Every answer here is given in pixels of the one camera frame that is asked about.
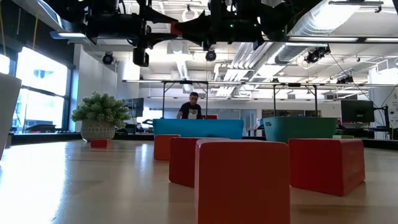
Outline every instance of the computer monitor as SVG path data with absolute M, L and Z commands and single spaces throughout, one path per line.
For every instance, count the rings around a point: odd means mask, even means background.
M 374 122 L 373 102 L 364 100 L 342 100 L 341 121 L 363 123 Z
M 131 116 L 133 118 L 141 118 L 144 111 L 144 99 L 136 98 L 136 99 L 128 99 L 123 100 L 125 105 L 131 110 Z

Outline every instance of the black machinery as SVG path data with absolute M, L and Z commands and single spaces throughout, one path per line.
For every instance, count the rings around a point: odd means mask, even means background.
M 37 1 L 62 29 L 84 34 L 94 44 L 99 38 L 126 39 L 135 47 L 133 62 L 147 67 L 146 49 L 163 40 L 183 38 L 201 45 L 208 51 L 209 61 L 216 58 L 211 46 L 217 42 L 253 42 L 256 50 L 265 41 L 262 32 L 271 41 L 281 41 L 297 21 L 322 0 L 285 0 L 276 7 L 265 5 L 261 0 L 229 0 L 230 5 L 227 0 L 209 0 L 210 15 L 203 11 L 188 22 L 178 22 L 153 10 L 152 0 L 137 0 L 139 14 L 121 14 L 119 4 L 124 6 L 123 0 Z M 172 24 L 172 31 L 152 33 L 147 21 Z

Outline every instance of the man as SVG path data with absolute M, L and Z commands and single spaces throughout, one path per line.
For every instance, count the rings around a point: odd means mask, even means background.
M 198 103 L 199 94 L 192 92 L 189 102 L 184 103 L 178 112 L 177 119 L 201 119 L 201 108 Z

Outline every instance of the red block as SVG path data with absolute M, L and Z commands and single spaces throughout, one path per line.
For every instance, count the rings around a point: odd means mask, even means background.
M 90 146 L 93 148 L 106 149 L 110 144 L 109 140 L 91 140 Z
M 196 224 L 290 223 L 288 145 L 199 140 L 195 212 Z
M 292 187 L 344 196 L 365 180 L 360 139 L 291 139 L 289 146 Z
M 195 185 L 195 148 L 197 141 L 209 138 L 172 138 L 169 180 L 193 188 Z
M 180 136 L 177 134 L 158 134 L 155 136 L 155 160 L 168 161 L 170 159 L 170 140 L 176 137 Z

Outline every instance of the table surface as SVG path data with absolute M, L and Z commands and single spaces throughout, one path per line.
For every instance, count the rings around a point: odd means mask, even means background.
M 195 222 L 193 189 L 171 184 L 153 142 L 13 146 L 0 162 L 0 223 Z M 291 188 L 292 224 L 398 223 L 398 152 L 366 149 L 366 183 L 347 197 Z

